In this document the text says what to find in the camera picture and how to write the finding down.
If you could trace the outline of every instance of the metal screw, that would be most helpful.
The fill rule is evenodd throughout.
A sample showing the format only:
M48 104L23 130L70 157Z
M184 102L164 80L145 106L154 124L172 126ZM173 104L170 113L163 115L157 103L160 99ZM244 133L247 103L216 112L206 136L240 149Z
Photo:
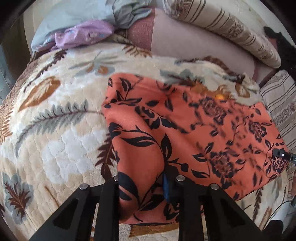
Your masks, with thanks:
M212 188L213 190L218 190L218 189L219 189L219 185L216 184L216 183L212 183L212 184L211 184L211 188Z
M89 186L88 184L86 184L86 183L82 183L82 184L80 184L79 188L80 188L81 190L85 190L85 189L87 189L88 186Z
M176 177L176 179L177 179L177 181L179 181L179 182L183 182L183 181L185 180L185 177L184 177L183 175L178 175L178 176Z

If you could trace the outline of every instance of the gray pillow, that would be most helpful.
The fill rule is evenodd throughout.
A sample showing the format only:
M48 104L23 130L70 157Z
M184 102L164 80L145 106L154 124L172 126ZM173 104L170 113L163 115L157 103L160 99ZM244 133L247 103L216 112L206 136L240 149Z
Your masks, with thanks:
M50 10L38 27L31 43L32 51L57 32L88 20L104 20L117 28L129 28L147 17L151 0L63 0Z

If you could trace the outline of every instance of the orange fabric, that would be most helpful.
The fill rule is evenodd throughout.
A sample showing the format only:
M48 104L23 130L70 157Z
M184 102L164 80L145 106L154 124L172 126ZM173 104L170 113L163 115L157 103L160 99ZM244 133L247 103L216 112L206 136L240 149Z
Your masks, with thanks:
M165 163L197 184L219 184L234 200L286 166L272 155L274 148L287 148L262 103L247 107L190 87L115 74L102 111L118 163L125 223L178 221L178 206L162 195Z

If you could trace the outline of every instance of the beige striped cover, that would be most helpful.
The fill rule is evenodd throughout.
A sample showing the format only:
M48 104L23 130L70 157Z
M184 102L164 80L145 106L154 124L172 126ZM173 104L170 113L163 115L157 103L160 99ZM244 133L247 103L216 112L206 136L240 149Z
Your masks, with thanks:
M281 70L260 90L267 111L290 152L296 154L296 84Z
M249 29L234 15L211 3L211 0L163 1L164 10L169 16L226 37L272 68L281 66L280 56L267 38Z

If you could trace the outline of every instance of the quilted blanket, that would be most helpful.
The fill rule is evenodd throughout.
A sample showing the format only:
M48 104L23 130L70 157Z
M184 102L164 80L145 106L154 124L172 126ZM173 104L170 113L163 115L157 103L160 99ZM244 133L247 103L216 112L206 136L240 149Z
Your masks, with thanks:
M253 87L231 82L215 64L180 64L132 45L98 43L41 56L28 65L0 107L0 213L19 241L28 240L81 183L100 185L117 174L116 153L101 111L115 72L166 84L195 83L199 87L192 91L218 100L246 105L261 101ZM271 160L266 168L283 170L280 160ZM280 179L268 212L265 205L260 212L258 201L249 211L256 224L262 219L262 227L274 205L287 198L286 169ZM257 190L260 197L262 189ZM132 228L122 225L121 238L132 236Z

